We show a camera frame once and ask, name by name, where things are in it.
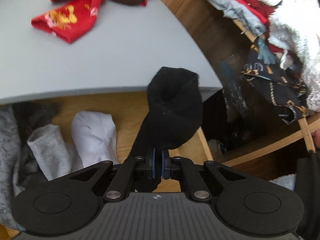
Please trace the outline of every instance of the crosshair logo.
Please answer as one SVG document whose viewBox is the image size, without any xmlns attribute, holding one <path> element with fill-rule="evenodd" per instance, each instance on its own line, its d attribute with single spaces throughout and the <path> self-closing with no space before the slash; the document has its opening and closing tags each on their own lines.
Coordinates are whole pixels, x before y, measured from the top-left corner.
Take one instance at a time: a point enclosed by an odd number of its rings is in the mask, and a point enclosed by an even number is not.
<svg viewBox="0 0 320 240">
<path fill-rule="evenodd" d="M 162 198 L 162 197 L 161 197 L 160 195 L 154 195 L 153 198 L 156 199 L 156 200 L 158 200 L 158 199 L 160 199 L 160 198 Z"/>
</svg>

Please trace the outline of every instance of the silver bolt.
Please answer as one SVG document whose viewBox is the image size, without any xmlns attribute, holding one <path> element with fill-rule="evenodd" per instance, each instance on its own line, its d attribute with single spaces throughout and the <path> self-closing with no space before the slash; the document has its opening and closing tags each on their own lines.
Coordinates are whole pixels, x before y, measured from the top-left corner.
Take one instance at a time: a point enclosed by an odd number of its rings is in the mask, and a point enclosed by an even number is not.
<svg viewBox="0 0 320 240">
<path fill-rule="evenodd" d="M 207 198 L 207 197 L 210 196 L 209 192 L 204 191 L 204 190 L 198 190 L 198 191 L 196 191 L 195 193 L 193 193 L 193 195 L 194 195 L 196 198 Z"/>
<path fill-rule="evenodd" d="M 111 190 L 106 193 L 106 197 L 110 199 L 116 199 L 121 197 L 121 193 L 116 190 Z"/>
</svg>

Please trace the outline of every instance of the yellow cartoon print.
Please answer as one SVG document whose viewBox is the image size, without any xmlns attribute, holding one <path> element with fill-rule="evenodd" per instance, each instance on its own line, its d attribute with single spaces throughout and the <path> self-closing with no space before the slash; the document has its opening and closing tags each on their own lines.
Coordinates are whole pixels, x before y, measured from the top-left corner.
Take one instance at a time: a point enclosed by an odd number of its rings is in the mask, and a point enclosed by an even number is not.
<svg viewBox="0 0 320 240">
<path fill-rule="evenodd" d="M 59 29 L 65 30 L 71 28 L 69 23 L 76 23 L 78 21 L 77 17 L 73 14 L 74 7 L 73 5 L 68 5 L 65 7 L 69 11 L 69 16 L 55 10 L 51 10 L 44 15 L 44 18 L 47 20 L 49 28 L 57 27 Z"/>
</svg>

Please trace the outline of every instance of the teal tassel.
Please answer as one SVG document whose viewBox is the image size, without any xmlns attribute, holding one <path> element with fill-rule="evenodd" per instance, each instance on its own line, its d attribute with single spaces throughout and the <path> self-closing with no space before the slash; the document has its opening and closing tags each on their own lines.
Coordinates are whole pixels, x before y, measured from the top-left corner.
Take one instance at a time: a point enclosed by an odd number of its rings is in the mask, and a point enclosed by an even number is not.
<svg viewBox="0 0 320 240">
<path fill-rule="evenodd" d="M 258 38 L 258 59 L 263 60 L 267 65 L 276 63 L 276 56 L 269 50 L 263 38 Z"/>
</svg>

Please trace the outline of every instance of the gray table top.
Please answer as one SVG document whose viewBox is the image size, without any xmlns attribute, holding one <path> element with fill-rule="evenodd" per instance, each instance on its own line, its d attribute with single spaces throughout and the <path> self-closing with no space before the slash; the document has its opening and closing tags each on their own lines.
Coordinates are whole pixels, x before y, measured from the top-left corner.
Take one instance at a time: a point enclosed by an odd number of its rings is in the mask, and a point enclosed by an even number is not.
<svg viewBox="0 0 320 240">
<path fill-rule="evenodd" d="M 0 0 L 0 104 L 142 91 L 162 66 L 198 73 L 204 99 L 221 88 L 196 43 L 160 0 L 148 0 L 145 8 L 107 1 L 93 29 L 72 44 L 30 24 L 62 5 Z"/>
</svg>

